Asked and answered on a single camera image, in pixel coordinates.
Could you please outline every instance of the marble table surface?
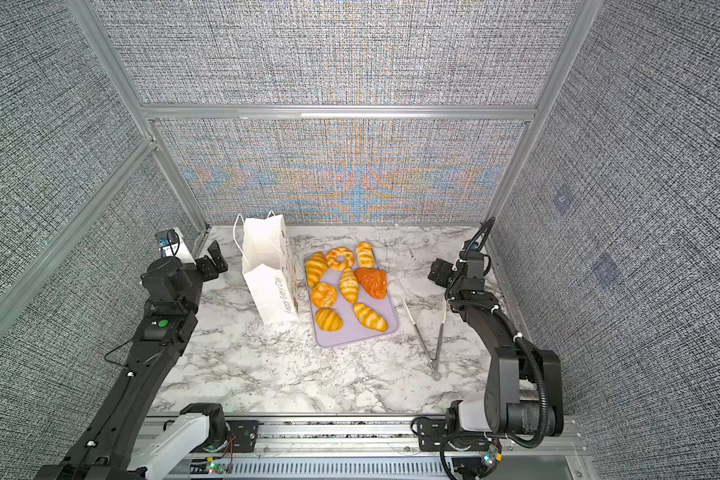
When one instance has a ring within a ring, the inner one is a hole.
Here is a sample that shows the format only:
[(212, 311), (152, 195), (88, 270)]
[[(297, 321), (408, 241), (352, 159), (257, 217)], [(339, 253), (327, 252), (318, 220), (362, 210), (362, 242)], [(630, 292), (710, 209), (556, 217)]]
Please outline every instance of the marble table surface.
[[(229, 272), (205, 284), (198, 325), (165, 378), (152, 410), (175, 412), (192, 402), (218, 402), (234, 412), (432, 413), (481, 395), (489, 355), (461, 317), (448, 312), (435, 381), (402, 306), (402, 288), (434, 355), (444, 288), (427, 279), (436, 258), (452, 261), (476, 226), (288, 226), (298, 259), (317, 250), (367, 240), (389, 274), (400, 329), (377, 339), (323, 349), (315, 343), (302, 265), (297, 265), (299, 320), (264, 325), (241, 275), (231, 227), (213, 227)], [(241, 229), (237, 230), (241, 240)], [(499, 298), (491, 271), (486, 288)]]

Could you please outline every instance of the pastry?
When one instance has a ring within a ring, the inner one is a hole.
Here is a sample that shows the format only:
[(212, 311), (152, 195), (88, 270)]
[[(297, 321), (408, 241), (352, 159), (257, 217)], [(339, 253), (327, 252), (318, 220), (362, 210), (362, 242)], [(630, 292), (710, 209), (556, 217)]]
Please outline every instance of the pastry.
[(344, 273), (341, 274), (341, 279), (338, 281), (338, 289), (341, 290), (341, 294), (347, 299), (347, 302), (357, 302), (357, 295), (360, 293), (360, 283), (357, 282), (355, 272), (351, 268), (346, 267)]
[(315, 314), (315, 321), (317, 322), (317, 326), (320, 327), (320, 330), (326, 332), (335, 332), (344, 326), (344, 321), (341, 320), (338, 313), (329, 308), (319, 309)]
[[(339, 262), (338, 258), (342, 256), (344, 257), (344, 259), (343, 261)], [(338, 248), (334, 248), (327, 253), (327, 265), (333, 270), (344, 271), (346, 267), (352, 266), (354, 264), (355, 255), (345, 246), (339, 246)]]
[(323, 274), (327, 272), (327, 261), (325, 260), (325, 255), (323, 255), (322, 252), (317, 252), (316, 254), (310, 256), (306, 263), (306, 269), (307, 283), (310, 288), (315, 288), (317, 282), (319, 282)]
[(357, 244), (357, 264), (365, 268), (373, 268), (376, 265), (373, 260), (373, 249), (368, 242)]
[(365, 328), (378, 330), (379, 332), (386, 332), (387, 328), (389, 328), (389, 324), (384, 320), (384, 317), (374, 312), (364, 303), (355, 303), (352, 309)]
[(378, 268), (358, 268), (355, 276), (362, 287), (376, 300), (387, 297), (387, 273)]
[(336, 303), (337, 297), (338, 292), (336, 292), (336, 289), (325, 282), (319, 282), (315, 285), (315, 288), (312, 289), (312, 303), (320, 308), (333, 306), (333, 304)]

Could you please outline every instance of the gray fabric panel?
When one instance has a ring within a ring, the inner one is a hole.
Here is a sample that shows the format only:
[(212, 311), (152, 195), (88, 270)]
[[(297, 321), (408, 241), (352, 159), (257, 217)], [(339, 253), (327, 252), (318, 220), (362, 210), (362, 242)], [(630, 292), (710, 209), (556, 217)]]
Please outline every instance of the gray fabric panel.
[(578, 2), (93, 4), (148, 102), (535, 104)]
[(0, 296), (140, 138), (63, 1), (0, 2)]
[(118, 374), (103, 355), (142, 318), (139, 277), (158, 258), (154, 233), (178, 226), (191, 248), (191, 225), (145, 159), (0, 340), (0, 478), (6, 456), (20, 458), (10, 478), (34, 478), (82, 435)]
[(608, 1), (497, 222), (602, 478), (720, 478), (720, 1)]
[(482, 220), (523, 122), (159, 120), (211, 224)]

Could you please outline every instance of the cable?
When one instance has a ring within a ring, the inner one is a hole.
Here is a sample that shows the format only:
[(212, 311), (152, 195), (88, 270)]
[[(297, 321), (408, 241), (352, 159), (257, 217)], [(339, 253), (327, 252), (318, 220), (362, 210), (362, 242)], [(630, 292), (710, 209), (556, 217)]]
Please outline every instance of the cable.
[[(480, 302), (473, 302), (471, 300), (449, 300), (448, 303), (450, 303), (453, 306), (473, 306), (475, 308), (479, 308), (481, 310), (485, 310), (486, 312), (491, 313), (491, 310), (493, 309), (492, 306), (485, 305), (484, 303)], [(494, 312), (492, 312), (495, 316), (499, 317), (499, 320), (504, 324), (504, 326), (507, 327), (507, 330), (512, 334), (516, 335), (518, 330), (514, 327), (512, 324), (512, 321), (507, 318), (506, 315), (501, 312), (501, 310), (496, 309)]]
[(451, 473), (450, 467), (448, 467), (448, 463), (445, 460), (445, 445), (448, 444), (451, 440), (455, 440), (456, 438), (504, 438), (504, 436), (496, 435), (494, 433), (490, 432), (457, 432), (457, 433), (451, 433), (451, 435), (445, 437), (445, 440), (440, 442), (440, 463), (443, 464), (443, 470), (445, 470), (445, 475), (448, 475), (448, 478), (451, 480), (458, 480), (458, 478), (454, 477)]
[(533, 379), (536, 380), (536, 389), (539, 394), (539, 423), (536, 427), (536, 432), (530, 440), (525, 440), (518, 437), (517, 435), (510, 434), (507, 438), (513, 440), (521, 447), (525, 448), (536, 448), (544, 440), (544, 436), (547, 434), (547, 421), (549, 419), (549, 400), (547, 398), (547, 386), (544, 385), (544, 376), (541, 375), (541, 369), (536, 361), (536, 357), (533, 356), (533, 351), (528, 346), (528, 343), (521, 336), (514, 340), (519, 346), (519, 349), (525, 354), (525, 358), (530, 364), (530, 370), (533, 372)]
[(547, 385), (544, 383), (544, 376), (541, 373), (536, 357), (533, 355), (533, 351), (522, 336), (517, 336), (519, 331), (512, 324), (512, 321), (504, 315), (499, 309), (494, 309), (492, 306), (484, 305), (480, 302), (470, 302), (469, 300), (459, 300), (450, 302), (451, 305), (455, 306), (474, 306), (488, 312), (492, 312), (495, 316), (503, 322), (507, 327), (507, 330), (515, 336), (514, 342), (517, 344), (520, 350), (525, 355), (528, 364), (530, 365), (530, 371), (533, 373), (533, 379), (536, 381), (536, 389), (539, 395), (539, 422), (536, 427), (536, 432), (533, 433), (533, 437), (530, 440), (520, 438), (515, 434), (507, 435), (507, 438), (513, 440), (521, 447), (525, 448), (536, 448), (541, 444), (544, 436), (547, 434), (548, 420), (549, 420), (549, 399), (547, 398)]
[(411, 431), (413, 432), (413, 434), (414, 434), (416, 437), (419, 437), (419, 438), (421, 437), (421, 434), (420, 434), (419, 432), (417, 432), (416, 430), (414, 430), (414, 429), (413, 429), (413, 426), (416, 425), (416, 422), (418, 422), (418, 421), (421, 420), (422, 418), (423, 418), (424, 420), (431, 420), (431, 418), (426, 417), (426, 416), (414, 417), (413, 420), (411, 420)]
[(123, 364), (120, 363), (120, 362), (115, 362), (114, 360), (109, 360), (109, 359), (106, 358), (106, 357), (112, 355), (114, 352), (116, 352), (117, 350), (120, 350), (121, 348), (123, 348), (125, 345), (128, 345), (128, 344), (129, 344), (130, 342), (132, 342), (132, 341), (133, 341), (133, 337), (127, 339), (127, 340), (124, 341), (123, 343), (120, 343), (119, 345), (117, 345), (115, 348), (113, 348), (113, 349), (111, 349), (110, 351), (106, 352), (106, 355), (104, 356), (104, 361), (107, 362), (107, 363), (111, 363), (112, 365), (116, 365), (116, 366), (118, 366), (118, 367), (120, 367), (120, 368), (123, 368), (123, 369), (128, 368), (127, 365), (123, 365)]
[(496, 217), (495, 217), (495, 216), (491, 216), (491, 217), (485, 222), (485, 224), (487, 225), (487, 229), (485, 230), (485, 234), (483, 235), (483, 239), (480, 241), (480, 245), (477, 246), (477, 251), (478, 251), (478, 252), (479, 252), (480, 250), (482, 250), (483, 247), (485, 246), (485, 243), (486, 243), (487, 240), (488, 240), (488, 235), (490, 235), (490, 231), (493, 229), (493, 224), (495, 224), (495, 223), (496, 223)]
[[(472, 248), (472, 245), (474, 245), (475, 242), (477, 242), (477, 239), (480, 238), (480, 235), (483, 235), (483, 239), (480, 241), (480, 244), (477, 246), (477, 251), (480, 251), (485, 246), (485, 242), (488, 238), (488, 235), (490, 234), (490, 231), (493, 229), (493, 224), (496, 223), (496, 217), (491, 216), (484, 224), (480, 225), (480, 229), (477, 230), (477, 233), (472, 237), (472, 240), (469, 241), (469, 244), (465, 249), (463, 249), (464, 252), (469, 251)], [(483, 272), (483, 276), (486, 276), (488, 272), (490, 271), (491, 266), (491, 259), (490, 255), (488, 257), (488, 268), (485, 269)], [(453, 278), (451, 279), (451, 283), (448, 283), (448, 286), (445, 288), (445, 298), (450, 299), (451, 298), (451, 288), (453, 287), (453, 284), (456, 283), (456, 280), (463, 274), (463, 262), (458, 262), (457, 271), (456, 274), (453, 275)]]
[(492, 260), (490, 259), (490, 255), (486, 255), (488, 257), (488, 266), (483, 271), (483, 276), (486, 276), (488, 272), (490, 272), (490, 267), (493, 264)]

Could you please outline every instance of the aluminum rail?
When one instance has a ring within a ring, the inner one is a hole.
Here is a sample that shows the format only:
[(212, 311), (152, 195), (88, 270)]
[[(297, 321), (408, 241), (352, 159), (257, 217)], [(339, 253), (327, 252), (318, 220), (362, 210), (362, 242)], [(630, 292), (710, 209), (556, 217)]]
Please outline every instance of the aluminum rail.
[(446, 118), (462, 120), (526, 120), (537, 109), (527, 105), (226, 105), (142, 104), (148, 119), (241, 118), (297, 120), (309, 118)]

